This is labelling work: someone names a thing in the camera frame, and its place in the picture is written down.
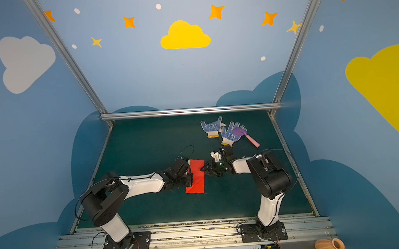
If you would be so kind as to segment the red square paper sheet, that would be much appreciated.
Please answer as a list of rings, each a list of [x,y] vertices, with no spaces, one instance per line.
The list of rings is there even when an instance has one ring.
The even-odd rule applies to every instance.
[[[204,160],[191,160],[190,168],[193,175],[192,185],[186,188],[187,194],[204,194],[205,193],[205,173],[202,168],[205,165]]]

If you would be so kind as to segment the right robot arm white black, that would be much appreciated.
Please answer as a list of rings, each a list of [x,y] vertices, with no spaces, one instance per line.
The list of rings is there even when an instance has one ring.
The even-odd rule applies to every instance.
[[[279,210],[286,193],[293,185],[292,176],[274,153],[265,150],[259,155],[237,158],[231,146],[223,146],[212,152],[211,160],[201,170],[211,176],[222,177],[229,172],[234,175],[248,173],[261,194],[256,227],[261,233],[272,231],[279,221]]]

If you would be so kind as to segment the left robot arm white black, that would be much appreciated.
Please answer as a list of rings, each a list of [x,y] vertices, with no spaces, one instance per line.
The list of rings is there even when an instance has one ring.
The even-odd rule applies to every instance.
[[[142,176],[120,176],[109,172],[80,196],[80,202],[95,227],[101,227],[115,243],[132,235],[119,215],[124,202],[143,194],[159,193],[174,187],[190,187],[193,183],[191,160],[178,157],[164,171]]]

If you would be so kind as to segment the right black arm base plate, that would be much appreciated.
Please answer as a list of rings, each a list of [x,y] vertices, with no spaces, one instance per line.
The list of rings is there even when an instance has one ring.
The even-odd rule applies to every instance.
[[[242,237],[243,243],[287,240],[288,234],[282,222],[262,227],[259,224],[242,224],[236,226],[237,233]]]

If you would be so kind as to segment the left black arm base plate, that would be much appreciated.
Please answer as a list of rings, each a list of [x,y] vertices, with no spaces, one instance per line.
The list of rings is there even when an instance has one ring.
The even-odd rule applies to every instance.
[[[127,234],[120,242],[106,236],[103,249],[149,249],[151,232],[141,231]]]

